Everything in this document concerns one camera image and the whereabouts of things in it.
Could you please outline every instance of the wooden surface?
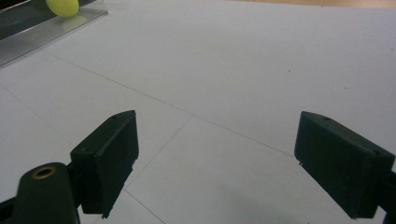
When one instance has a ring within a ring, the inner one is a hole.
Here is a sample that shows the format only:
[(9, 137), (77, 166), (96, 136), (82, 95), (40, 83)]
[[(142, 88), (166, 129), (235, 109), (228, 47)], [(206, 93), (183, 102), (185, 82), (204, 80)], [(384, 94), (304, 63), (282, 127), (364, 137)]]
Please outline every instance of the wooden surface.
[(242, 0), (246, 2), (279, 3), (327, 7), (396, 8), (396, 0)]

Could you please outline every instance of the brass insert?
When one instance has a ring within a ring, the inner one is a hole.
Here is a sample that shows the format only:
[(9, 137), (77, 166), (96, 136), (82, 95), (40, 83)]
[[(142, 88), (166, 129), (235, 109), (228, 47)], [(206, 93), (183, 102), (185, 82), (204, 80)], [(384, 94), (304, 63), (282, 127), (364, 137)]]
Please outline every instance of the brass insert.
[(33, 173), (32, 178), (33, 179), (44, 179), (44, 178), (49, 177), (50, 175), (55, 174), (55, 172), (56, 172), (55, 166), (41, 167), (40, 169), (36, 170)]

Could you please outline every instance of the tennis ball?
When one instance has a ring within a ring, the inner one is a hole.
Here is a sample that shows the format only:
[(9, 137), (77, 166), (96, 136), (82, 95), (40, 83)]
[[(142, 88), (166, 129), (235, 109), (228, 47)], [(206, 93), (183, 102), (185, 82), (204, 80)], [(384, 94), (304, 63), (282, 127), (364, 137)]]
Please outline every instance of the tennis ball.
[(72, 17), (78, 12), (78, 0), (46, 0), (49, 9), (58, 16)]

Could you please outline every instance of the floor seam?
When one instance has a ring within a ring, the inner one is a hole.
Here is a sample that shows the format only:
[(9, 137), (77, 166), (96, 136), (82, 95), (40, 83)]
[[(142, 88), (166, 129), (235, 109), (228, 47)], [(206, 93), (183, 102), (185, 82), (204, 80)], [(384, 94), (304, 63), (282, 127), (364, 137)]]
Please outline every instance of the floor seam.
[(164, 221), (162, 221), (159, 217), (157, 217), (157, 215), (155, 215), (151, 210), (149, 210), (144, 204), (142, 204), (142, 202), (140, 202), (138, 199), (136, 199), (136, 197), (134, 195), (132, 195), (130, 192), (128, 192), (128, 190), (125, 190), (125, 192), (127, 194), (129, 194), (131, 197), (133, 197), (135, 200), (137, 200), (138, 203), (140, 203), (143, 207), (145, 207), (152, 215), (154, 215), (156, 218), (158, 218), (158, 220), (161, 221), (161, 223), (166, 224)]
[(72, 65), (74, 65), (74, 66), (76, 66), (76, 67), (78, 67), (78, 68), (81, 68), (81, 69), (83, 69), (84, 71), (87, 71), (87, 72), (92, 73), (92, 74), (94, 74), (94, 75), (97, 75), (97, 76), (99, 76), (99, 77), (101, 77), (101, 78), (103, 78), (103, 79), (106, 79), (106, 80), (111, 81), (111, 82), (113, 82), (113, 83), (115, 83), (115, 84), (118, 84), (118, 85), (120, 85), (120, 86), (122, 86), (122, 87), (124, 87), (124, 88), (126, 88), (126, 89), (128, 89), (128, 90), (130, 90), (130, 91), (135, 91), (135, 92), (137, 92), (137, 93), (140, 93), (140, 94), (142, 94), (142, 95), (144, 95), (144, 96), (147, 96), (148, 98), (150, 98), (150, 99), (152, 99), (152, 100), (158, 101), (158, 102), (163, 103), (163, 104), (165, 104), (165, 105), (169, 105), (169, 106), (171, 106), (171, 107), (173, 107), (173, 108), (175, 108), (175, 109), (177, 109), (177, 110), (180, 110), (180, 111), (185, 112), (185, 113), (187, 113), (187, 114), (189, 114), (189, 115), (195, 116), (195, 117), (198, 118), (198, 119), (202, 119), (202, 120), (204, 120), (204, 121), (207, 121), (207, 122), (209, 122), (209, 123), (211, 123), (211, 124), (214, 124), (214, 125), (216, 125), (216, 126), (222, 128), (222, 129), (224, 129), (224, 130), (227, 130), (227, 131), (229, 131), (229, 132), (232, 132), (232, 133), (238, 134), (238, 135), (240, 135), (240, 136), (246, 137), (247, 139), (249, 139), (249, 140), (251, 140), (251, 141), (253, 141), (253, 142), (256, 142), (256, 143), (258, 143), (258, 144), (260, 144), (260, 145), (263, 145), (263, 146), (265, 146), (265, 147), (269, 147), (269, 148), (271, 148), (271, 149), (273, 149), (273, 150), (275, 150), (275, 151), (277, 151), (277, 152), (280, 152), (280, 153), (282, 153), (282, 154), (284, 154), (284, 155), (286, 155), (286, 156), (289, 156), (289, 157), (293, 157), (293, 158), (294, 158), (293, 155), (290, 155), (290, 154), (287, 153), (287, 152), (284, 152), (284, 151), (282, 151), (282, 150), (280, 150), (280, 149), (277, 149), (277, 148), (271, 147), (271, 146), (269, 146), (269, 145), (266, 145), (266, 144), (263, 143), (263, 142), (260, 142), (260, 141), (258, 141), (258, 140), (256, 140), (256, 139), (253, 139), (253, 138), (251, 138), (251, 137), (248, 137), (248, 136), (246, 136), (246, 135), (244, 135), (244, 134), (241, 134), (241, 133), (239, 133), (239, 132), (237, 132), (237, 131), (234, 131), (234, 130), (232, 130), (232, 129), (230, 129), (230, 128), (226, 128), (226, 127), (224, 127), (224, 126), (222, 126), (222, 125), (220, 125), (220, 124), (217, 124), (217, 123), (215, 123), (215, 122), (213, 122), (213, 121), (211, 121), (211, 120), (202, 118), (202, 117), (200, 117), (200, 116), (198, 116), (198, 115), (196, 115), (196, 114), (194, 114), (194, 113), (191, 113), (191, 112), (188, 111), (188, 110), (179, 108), (179, 107), (177, 107), (177, 106), (175, 106), (175, 105), (171, 105), (171, 104), (169, 104), (169, 103), (167, 103), (167, 102), (165, 102), (165, 101), (163, 101), (163, 100), (160, 100), (160, 99), (158, 99), (158, 98), (156, 98), (156, 97), (153, 97), (153, 96), (150, 96), (150, 95), (148, 95), (148, 94), (146, 94), (146, 93), (143, 93), (142, 91), (138, 91), (138, 90), (136, 90), (136, 89), (134, 89), (134, 88), (131, 88), (131, 87), (127, 86), (127, 85), (124, 85), (124, 84), (122, 84), (122, 83), (119, 83), (118, 81), (113, 80), (113, 79), (111, 79), (111, 78), (109, 78), (109, 77), (105, 77), (105, 76), (100, 75), (100, 74), (98, 74), (98, 73), (95, 73), (95, 72), (93, 72), (93, 71), (91, 71), (91, 70), (89, 70), (89, 69), (87, 69), (87, 68), (84, 68), (84, 67), (82, 67), (82, 66), (80, 66), (80, 65), (71, 63), (71, 62), (67, 61), (66, 59), (63, 59), (63, 58), (61, 58), (61, 57), (59, 57), (59, 56), (57, 56), (57, 55), (54, 55), (54, 54), (49, 53), (49, 52), (46, 52), (46, 53), (48, 53), (49, 55), (51, 55), (51, 56), (53, 56), (53, 57), (55, 57), (55, 58), (57, 58), (57, 59), (59, 59), (59, 60), (62, 60), (62, 61), (64, 61), (64, 62), (66, 62), (66, 63), (70, 63), (70, 64), (72, 64)]
[(64, 137), (61, 133), (58, 132), (54, 127), (52, 127), (49, 123), (47, 123), (41, 116), (39, 116), (29, 105), (27, 105), (24, 101), (22, 101), (18, 96), (16, 96), (12, 91), (10, 91), (8, 88), (0, 84), (1, 87), (4, 88), (5, 91), (7, 91), (12, 97), (14, 97), (18, 102), (23, 104), (30, 112), (32, 112), (38, 119), (40, 119), (47, 127), (49, 127), (51, 130), (59, 134), (62, 139), (64, 139), (68, 144), (70, 144), (71, 147), (75, 147), (75, 145), (70, 142), (66, 137)]
[(131, 183), (128, 184), (128, 186), (125, 189), (128, 189), (132, 183), (146, 170), (146, 168), (154, 161), (155, 158), (163, 151), (164, 148), (175, 138), (175, 136), (180, 133), (180, 131), (187, 125), (187, 123), (191, 120), (193, 115), (191, 115), (184, 123), (181, 125), (180, 128), (178, 128), (175, 133), (172, 135), (172, 137), (160, 148), (160, 150), (149, 160), (149, 162), (143, 167), (143, 169), (132, 179)]

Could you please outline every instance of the black plastic block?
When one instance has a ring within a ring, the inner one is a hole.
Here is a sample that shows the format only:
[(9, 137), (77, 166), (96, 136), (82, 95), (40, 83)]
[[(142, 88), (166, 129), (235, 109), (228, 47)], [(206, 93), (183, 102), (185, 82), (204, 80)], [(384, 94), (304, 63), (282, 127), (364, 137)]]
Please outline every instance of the black plastic block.
[(394, 155), (336, 121), (303, 112), (294, 154), (351, 218), (373, 217)]
[(134, 111), (107, 119), (71, 152), (83, 212), (108, 217), (139, 154)]

